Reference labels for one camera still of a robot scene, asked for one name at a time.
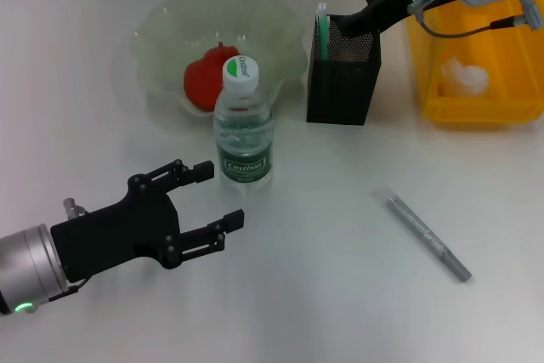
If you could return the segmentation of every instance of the clear glass bowl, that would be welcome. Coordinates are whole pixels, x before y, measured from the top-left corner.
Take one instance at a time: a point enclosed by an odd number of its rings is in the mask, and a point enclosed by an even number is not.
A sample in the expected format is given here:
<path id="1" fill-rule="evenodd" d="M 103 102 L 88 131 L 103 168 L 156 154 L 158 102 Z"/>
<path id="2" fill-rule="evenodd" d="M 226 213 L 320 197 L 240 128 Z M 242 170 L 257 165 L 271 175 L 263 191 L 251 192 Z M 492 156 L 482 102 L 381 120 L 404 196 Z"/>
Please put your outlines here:
<path id="1" fill-rule="evenodd" d="M 184 91 L 187 65 L 223 42 L 259 65 L 270 103 L 281 84 L 307 69 L 304 25 L 279 0 L 167 0 L 148 14 L 131 41 L 139 81 L 148 93 L 171 93 L 191 114 L 211 115 Z"/>

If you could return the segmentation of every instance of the table surface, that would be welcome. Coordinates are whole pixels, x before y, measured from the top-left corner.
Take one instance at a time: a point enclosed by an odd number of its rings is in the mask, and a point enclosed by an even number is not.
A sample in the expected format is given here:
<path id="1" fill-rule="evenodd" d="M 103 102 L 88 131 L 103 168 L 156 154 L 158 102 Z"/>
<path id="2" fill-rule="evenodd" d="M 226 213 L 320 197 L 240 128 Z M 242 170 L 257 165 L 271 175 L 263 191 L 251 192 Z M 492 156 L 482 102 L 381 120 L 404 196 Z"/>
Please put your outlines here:
<path id="1" fill-rule="evenodd" d="M 145 104 L 128 41 L 161 0 L 0 0 L 0 235 L 93 211 L 126 180 L 217 153 L 209 118 Z M 310 28 L 364 0 L 282 0 Z M 309 47 L 310 35 L 305 37 Z M 219 178 L 171 194 L 182 230 L 243 208 L 226 251 L 166 271 L 138 259 L 34 315 L 0 319 L 5 362 L 542 362 L 539 122 L 449 131 L 420 117 L 402 24 L 382 35 L 362 127 L 276 106 L 275 170 L 255 196 Z M 473 273 L 459 283 L 372 192 L 388 186 Z"/>

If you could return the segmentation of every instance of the apple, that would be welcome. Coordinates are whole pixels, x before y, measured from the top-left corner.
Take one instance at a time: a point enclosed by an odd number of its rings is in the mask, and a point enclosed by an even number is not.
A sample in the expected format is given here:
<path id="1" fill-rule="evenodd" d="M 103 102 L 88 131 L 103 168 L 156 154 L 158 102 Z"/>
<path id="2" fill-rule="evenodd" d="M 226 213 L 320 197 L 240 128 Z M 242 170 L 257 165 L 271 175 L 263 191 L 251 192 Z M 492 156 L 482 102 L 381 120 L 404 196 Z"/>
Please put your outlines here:
<path id="1" fill-rule="evenodd" d="M 200 110 L 211 112 L 215 109 L 223 88 L 223 64 L 230 57 L 240 55 L 234 46 L 219 45 L 210 48 L 204 56 L 193 61 L 184 73 L 184 89 L 187 98 Z"/>

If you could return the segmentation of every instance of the silver marker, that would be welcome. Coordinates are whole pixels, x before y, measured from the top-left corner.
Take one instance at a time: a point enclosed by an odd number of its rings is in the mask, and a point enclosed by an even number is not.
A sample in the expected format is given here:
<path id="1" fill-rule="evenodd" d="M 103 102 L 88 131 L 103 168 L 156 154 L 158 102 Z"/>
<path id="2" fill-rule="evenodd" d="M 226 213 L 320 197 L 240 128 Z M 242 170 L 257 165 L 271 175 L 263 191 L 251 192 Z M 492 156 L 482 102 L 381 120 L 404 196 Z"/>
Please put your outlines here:
<path id="1" fill-rule="evenodd" d="M 453 255 L 450 249 L 419 219 L 398 196 L 387 201 L 388 207 L 397 215 L 406 226 L 423 241 L 446 267 L 453 272 L 461 282 L 472 276 L 468 269 Z"/>

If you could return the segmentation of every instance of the yellow plastic container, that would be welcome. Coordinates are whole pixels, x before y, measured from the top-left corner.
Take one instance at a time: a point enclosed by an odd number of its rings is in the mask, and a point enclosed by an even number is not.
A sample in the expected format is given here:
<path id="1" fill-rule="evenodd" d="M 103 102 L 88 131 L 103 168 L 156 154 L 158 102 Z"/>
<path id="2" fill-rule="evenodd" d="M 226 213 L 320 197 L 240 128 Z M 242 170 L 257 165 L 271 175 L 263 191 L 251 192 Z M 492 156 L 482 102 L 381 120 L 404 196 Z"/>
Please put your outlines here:
<path id="1" fill-rule="evenodd" d="M 536 0 L 544 10 L 544 0 Z M 521 13 L 519 0 L 481 8 L 453 2 L 425 12 L 433 30 L 460 33 Z M 423 116 L 436 122 L 527 122 L 544 111 L 544 29 L 486 31 L 462 39 L 428 35 L 412 16 L 406 21 Z M 461 96 L 442 77 L 456 58 L 487 70 L 490 86 L 480 96 Z"/>

